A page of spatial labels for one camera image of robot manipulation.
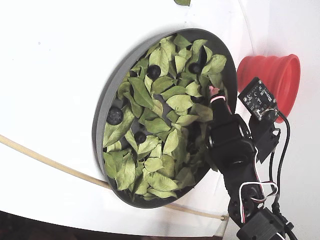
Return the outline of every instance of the round tray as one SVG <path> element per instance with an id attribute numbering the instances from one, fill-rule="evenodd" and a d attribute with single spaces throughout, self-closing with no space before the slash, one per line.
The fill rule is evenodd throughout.
<path id="1" fill-rule="evenodd" d="M 231 57 L 231 54 L 226 47 L 226 45 L 213 33 L 197 29 L 197 28 L 189 28 L 182 29 L 171 33 L 163 33 L 157 36 L 154 36 L 135 49 L 133 49 L 124 59 L 123 61 L 116 67 L 116 69 L 111 74 L 110 78 L 107 80 L 104 89 L 101 93 L 100 99 L 98 101 L 95 116 L 93 120 L 92 126 L 92 140 L 93 146 L 96 150 L 96 158 L 98 160 L 101 171 L 105 175 L 107 182 L 110 184 L 114 193 L 127 204 L 138 207 L 138 208 L 157 208 L 169 203 L 172 203 L 176 200 L 174 197 L 168 198 L 155 198 L 152 200 L 144 200 L 143 198 L 136 197 L 134 201 L 130 198 L 130 196 L 124 192 L 117 190 L 117 183 L 114 179 L 109 178 L 104 169 L 104 158 L 103 158 L 103 137 L 105 131 L 105 124 L 107 120 L 107 115 L 111 105 L 114 102 L 116 97 L 116 92 L 119 85 L 122 83 L 123 78 L 126 73 L 132 68 L 135 62 L 155 43 L 160 41 L 161 39 L 168 37 L 173 34 L 179 33 L 183 37 L 185 37 L 189 42 L 193 42 L 197 39 L 206 39 L 208 42 L 205 44 L 208 48 L 210 48 L 213 54 L 220 54 L 226 57 L 226 64 L 222 73 L 222 82 L 227 89 L 228 94 L 228 104 L 230 110 L 234 113 L 236 109 L 237 102 L 237 75 L 234 61 Z M 198 183 L 208 172 L 210 169 L 209 165 L 205 164 L 204 167 L 200 167 L 196 173 L 195 182 Z M 194 186 L 188 186 L 184 189 L 177 191 L 176 195 L 178 198 L 181 198 L 187 192 L 189 192 Z"/>

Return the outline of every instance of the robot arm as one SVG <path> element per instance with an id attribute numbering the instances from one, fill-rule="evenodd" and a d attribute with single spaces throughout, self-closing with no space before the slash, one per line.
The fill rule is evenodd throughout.
<path id="1" fill-rule="evenodd" d="M 212 157 L 209 165 L 216 166 L 223 174 L 230 196 L 228 213 L 240 227 L 237 237 L 240 240 L 284 239 L 283 236 L 291 232 L 293 225 L 287 225 L 288 221 L 285 222 L 280 213 L 281 216 L 264 206 L 260 207 L 266 199 L 262 185 L 273 184 L 272 194 L 278 187 L 272 182 L 261 183 L 256 170 L 257 160 L 263 162 L 279 142 L 280 135 L 273 134 L 276 130 L 274 121 L 278 117 L 275 114 L 278 111 L 276 101 L 258 78 L 243 90 L 239 97 L 252 114 L 250 133 L 244 120 L 230 112 L 224 92 L 212 87 L 210 91 L 213 121 L 207 127 L 206 136 Z"/>

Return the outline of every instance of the red silicone cup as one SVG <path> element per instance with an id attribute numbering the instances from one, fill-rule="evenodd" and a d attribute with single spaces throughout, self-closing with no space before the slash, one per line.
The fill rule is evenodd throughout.
<path id="1" fill-rule="evenodd" d="M 246 56 L 236 71 L 241 92 L 254 77 L 258 77 L 274 95 L 279 110 L 287 117 L 294 106 L 300 82 L 299 58 L 289 56 Z M 282 123 L 281 117 L 276 120 Z"/>

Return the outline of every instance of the circuit board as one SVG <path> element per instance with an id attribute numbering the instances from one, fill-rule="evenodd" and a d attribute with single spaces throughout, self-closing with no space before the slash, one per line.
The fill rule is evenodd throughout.
<path id="1" fill-rule="evenodd" d="M 265 117 L 271 121 L 276 120 L 277 116 L 275 111 L 269 111 L 270 109 L 278 109 L 275 96 L 269 92 L 258 77 L 255 77 L 248 86 L 245 87 L 238 98 L 259 121 Z"/>

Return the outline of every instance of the white surface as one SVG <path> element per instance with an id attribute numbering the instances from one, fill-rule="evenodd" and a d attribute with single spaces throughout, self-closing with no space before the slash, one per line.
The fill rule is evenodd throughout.
<path id="1" fill-rule="evenodd" d="M 101 90 L 128 51 L 159 32 L 197 27 L 228 46 L 236 66 L 251 51 L 238 1 L 1 1 L 0 134 L 98 179 L 92 122 Z M 0 210 L 70 227 L 156 236 L 221 235 L 220 220 L 137 209 L 110 190 L 0 145 Z M 177 204 L 224 214 L 229 198 L 210 172 Z"/>
<path id="2" fill-rule="evenodd" d="M 256 11 L 247 13 L 253 39 L 258 39 L 262 20 Z M 280 209 L 294 224 L 293 232 L 299 240 L 317 240 L 320 235 L 319 192 L 319 65 L 320 65 L 320 1 L 270 1 L 267 48 L 260 54 L 286 56 L 296 54 L 301 64 L 301 79 L 294 107 L 288 117 L 291 126 L 290 143 L 281 174 Z M 278 124 L 282 137 L 277 147 L 273 175 L 285 142 L 285 124 Z M 268 179 L 269 162 L 259 167 L 262 180 Z M 229 221 L 223 239 L 237 240 L 239 230 Z"/>

